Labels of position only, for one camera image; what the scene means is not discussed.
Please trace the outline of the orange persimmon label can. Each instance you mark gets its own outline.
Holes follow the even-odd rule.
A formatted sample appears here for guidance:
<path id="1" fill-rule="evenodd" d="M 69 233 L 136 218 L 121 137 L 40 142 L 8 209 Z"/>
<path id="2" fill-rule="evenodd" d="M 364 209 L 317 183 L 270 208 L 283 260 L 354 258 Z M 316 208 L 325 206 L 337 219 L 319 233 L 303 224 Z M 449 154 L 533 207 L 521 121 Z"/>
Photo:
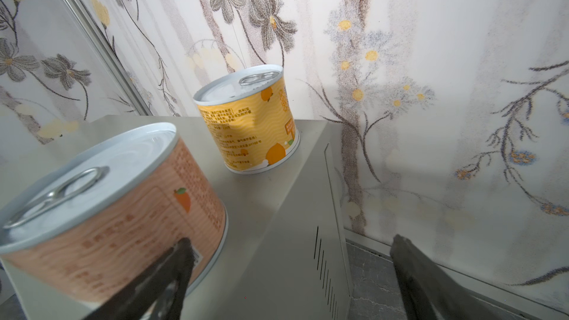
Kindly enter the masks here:
<path id="1" fill-rule="evenodd" d="M 227 233 L 224 204 L 167 122 L 80 153 L 1 209 L 1 257 L 89 308 L 184 238 L 194 289 Z"/>

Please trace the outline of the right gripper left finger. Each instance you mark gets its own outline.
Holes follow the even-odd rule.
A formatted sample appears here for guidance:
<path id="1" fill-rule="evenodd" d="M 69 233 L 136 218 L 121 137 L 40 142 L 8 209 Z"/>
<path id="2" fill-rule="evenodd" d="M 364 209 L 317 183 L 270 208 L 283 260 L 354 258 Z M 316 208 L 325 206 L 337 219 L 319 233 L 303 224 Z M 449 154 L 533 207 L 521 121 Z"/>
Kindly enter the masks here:
<path id="1" fill-rule="evenodd" d="M 179 319 L 194 269 L 191 240 L 180 239 L 86 319 Z"/>

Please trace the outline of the yellow label can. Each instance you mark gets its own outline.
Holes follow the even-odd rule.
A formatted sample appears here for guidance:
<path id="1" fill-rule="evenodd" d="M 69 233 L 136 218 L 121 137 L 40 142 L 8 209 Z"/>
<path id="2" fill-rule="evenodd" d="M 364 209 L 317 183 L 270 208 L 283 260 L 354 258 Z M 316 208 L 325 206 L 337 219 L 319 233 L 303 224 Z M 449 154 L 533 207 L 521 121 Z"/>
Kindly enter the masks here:
<path id="1" fill-rule="evenodd" d="M 300 144 L 282 66 L 259 65 L 228 74 L 198 90 L 194 102 L 234 173 L 268 171 Z"/>

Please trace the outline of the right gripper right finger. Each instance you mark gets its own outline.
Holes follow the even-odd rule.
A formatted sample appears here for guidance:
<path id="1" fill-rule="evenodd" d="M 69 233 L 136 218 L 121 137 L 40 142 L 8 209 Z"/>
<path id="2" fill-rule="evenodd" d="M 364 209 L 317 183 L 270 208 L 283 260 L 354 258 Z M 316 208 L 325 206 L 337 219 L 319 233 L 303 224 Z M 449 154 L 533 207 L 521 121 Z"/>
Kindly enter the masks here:
<path id="1" fill-rule="evenodd" d="M 408 319 L 498 319 L 410 239 L 395 235 L 390 251 Z"/>

